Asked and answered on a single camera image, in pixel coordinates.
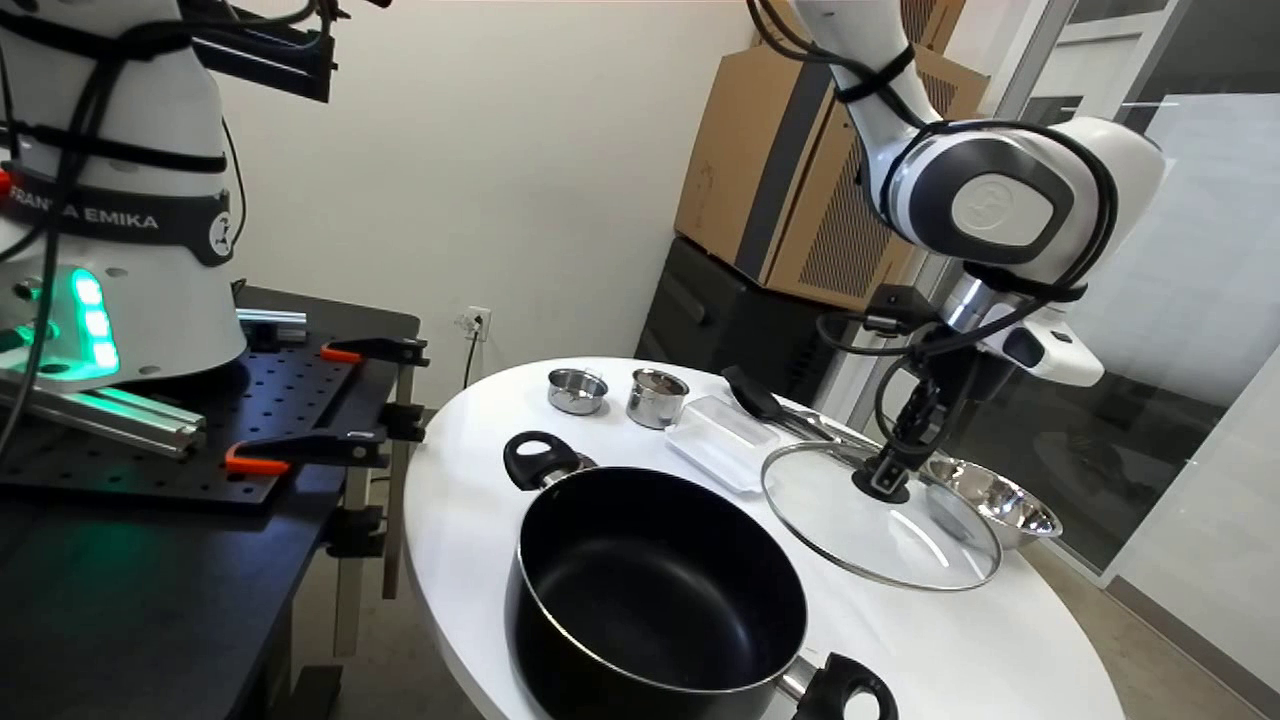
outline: metal optical breadboard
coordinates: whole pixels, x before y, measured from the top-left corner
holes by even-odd
[[[25,420],[7,462],[0,468],[0,493],[21,488],[259,509],[276,483],[224,474],[224,447],[322,427],[347,376],[351,367],[324,364],[317,349],[296,349],[247,351],[241,364],[219,371],[135,389],[152,401],[203,411],[209,443],[190,461],[166,461],[76,427]]]

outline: black cooking pot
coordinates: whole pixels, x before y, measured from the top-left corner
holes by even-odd
[[[560,437],[505,447],[522,522],[510,630],[555,720],[756,720],[777,684],[796,720],[840,720],[857,692],[896,720],[890,684],[848,654],[802,658],[796,566],[741,509],[645,468],[592,468]]]

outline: black cabinet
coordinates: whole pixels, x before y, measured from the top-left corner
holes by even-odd
[[[832,364],[818,334],[824,310],[832,309],[765,290],[693,238],[676,238],[637,354],[708,371],[741,364],[773,393],[814,402]]]

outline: cardboard box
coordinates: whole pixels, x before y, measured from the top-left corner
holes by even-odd
[[[915,66],[945,117],[980,102],[986,76],[934,51]],[[864,309],[882,284],[911,277],[915,248],[871,214],[857,166],[860,142],[829,66],[769,48],[726,54],[676,233],[760,288]]]

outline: floor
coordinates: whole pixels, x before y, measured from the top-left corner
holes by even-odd
[[[1263,710],[1243,704],[1229,684],[1121,599],[1087,583],[1054,546],[1032,546],[1029,559],[1064,597],[1080,626],[1102,649],[1131,720],[1263,720]],[[296,663],[334,658],[334,589],[338,565],[317,559],[296,602]],[[479,720],[440,663],[415,590],[404,589],[399,599],[383,602],[379,566],[371,565],[363,566],[362,626],[362,654],[347,658],[338,720]]]

